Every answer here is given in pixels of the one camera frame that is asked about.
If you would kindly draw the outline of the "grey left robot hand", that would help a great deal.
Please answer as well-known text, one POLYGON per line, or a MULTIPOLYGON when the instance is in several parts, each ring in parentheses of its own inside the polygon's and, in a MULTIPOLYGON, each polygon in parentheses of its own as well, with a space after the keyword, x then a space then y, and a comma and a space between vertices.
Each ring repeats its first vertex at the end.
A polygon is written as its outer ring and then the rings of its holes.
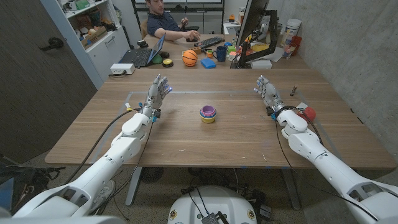
POLYGON ((155 110, 158 110, 161 107, 165 96, 171 91, 172 87, 169 86, 167 77, 162 78, 161 74, 158 74, 150 85, 141 113, 146 115, 148 118, 151 118, 155 113, 155 110))

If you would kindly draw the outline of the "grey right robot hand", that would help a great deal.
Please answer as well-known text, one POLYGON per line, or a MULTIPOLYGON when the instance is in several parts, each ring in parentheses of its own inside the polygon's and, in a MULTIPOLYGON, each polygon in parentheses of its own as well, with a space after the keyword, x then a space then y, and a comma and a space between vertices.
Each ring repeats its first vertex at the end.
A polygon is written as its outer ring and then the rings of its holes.
POLYGON ((275 114, 276 117, 286 110, 287 105, 282 101, 279 91, 276 87, 264 76, 260 76, 257 81, 257 88, 254 89, 258 93, 267 108, 267 114, 275 114))

